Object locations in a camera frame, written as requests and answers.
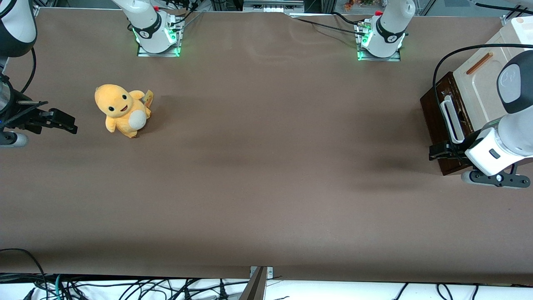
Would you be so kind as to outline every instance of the white floor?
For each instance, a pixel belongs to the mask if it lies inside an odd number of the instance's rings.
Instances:
[[[225,279],[225,283],[242,281],[242,279]],[[117,283],[134,283],[135,281],[91,281],[95,285],[110,285]],[[185,280],[171,280],[172,287],[179,289]],[[202,279],[191,285],[191,289],[218,286],[218,279]],[[265,300],[279,300],[287,297],[287,300],[311,300],[311,299],[335,299],[335,300],[392,300],[398,294],[403,283],[382,283],[382,282],[328,282],[328,281],[294,281],[294,280],[269,280],[266,288]],[[0,284],[0,300],[21,300],[28,291],[33,288],[31,283]],[[118,300],[128,286],[118,287],[80,287],[80,290],[90,300]],[[245,284],[226,286],[226,292],[231,295],[242,292]],[[436,285],[410,283],[403,292],[400,300],[439,300]],[[470,300],[475,286],[448,285],[454,300]],[[165,296],[170,297],[170,291],[164,288],[156,288],[166,292],[166,295],[159,292],[148,292],[142,300],[165,300]],[[441,288],[441,292],[447,296],[446,291]],[[139,291],[133,294],[129,300],[138,299]],[[217,293],[206,291],[193,299],[214,299]],[[43,290],[36,289],[32,300],[39,300],[46,297]],[[50,299],[55,300],[55,296],[50,295]],[[493,287],[481,286],[475,300],[531,300],[533,299],[533,288],[521,287]],[[183,294],[178,300],[184,300]]]

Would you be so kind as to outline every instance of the plush toy tag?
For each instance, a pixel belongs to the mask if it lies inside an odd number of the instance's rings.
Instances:
[[[144,97],[142,98],[142,102],[144,103],[144,106],[150,108],[150,105],[152,105],[152,100],[154,99],[154,93],[150,90],[146,92]]]

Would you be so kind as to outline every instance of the white handle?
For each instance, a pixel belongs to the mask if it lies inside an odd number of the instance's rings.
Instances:
[[[451,133],[451,141],[454,144],[462,143],[465,140],[465,135],[463,133],[463,129],[461,128],[461,123],[457,113],[455,112],[455,106],[450,95],[444,97],[444,101],[440,103],[440,109],[443,112],[444,120],[448,126],[448,132]]]

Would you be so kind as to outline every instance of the yellow plush toy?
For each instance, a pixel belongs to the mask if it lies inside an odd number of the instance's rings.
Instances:
[[[125,136],[134,138],[137,130],[144,127],[152,112],[149,107],[154,94],[148,90],[127,92],[114,84],[104,84],[96,89],[94,100],[98,108],[107,115],[106,128],[115,132],[118,128]]]

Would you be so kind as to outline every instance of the white plush belly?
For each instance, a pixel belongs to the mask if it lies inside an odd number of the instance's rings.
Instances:
[[[146,124],[146,114],[142,110],[134,110],[128,123],[132,129],[139,130]]]

